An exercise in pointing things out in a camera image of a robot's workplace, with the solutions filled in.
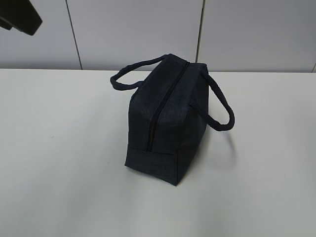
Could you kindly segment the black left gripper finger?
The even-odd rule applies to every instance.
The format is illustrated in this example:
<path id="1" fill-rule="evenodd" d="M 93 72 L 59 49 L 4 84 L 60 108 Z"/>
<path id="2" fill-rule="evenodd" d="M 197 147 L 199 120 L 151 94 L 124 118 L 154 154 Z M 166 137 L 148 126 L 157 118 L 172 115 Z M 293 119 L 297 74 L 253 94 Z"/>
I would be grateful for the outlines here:
<path id="1" fill-rule="evenodd" d="M 0 0 L 0 26 L 33 36 L 42 19 L 29 0 Z"/>

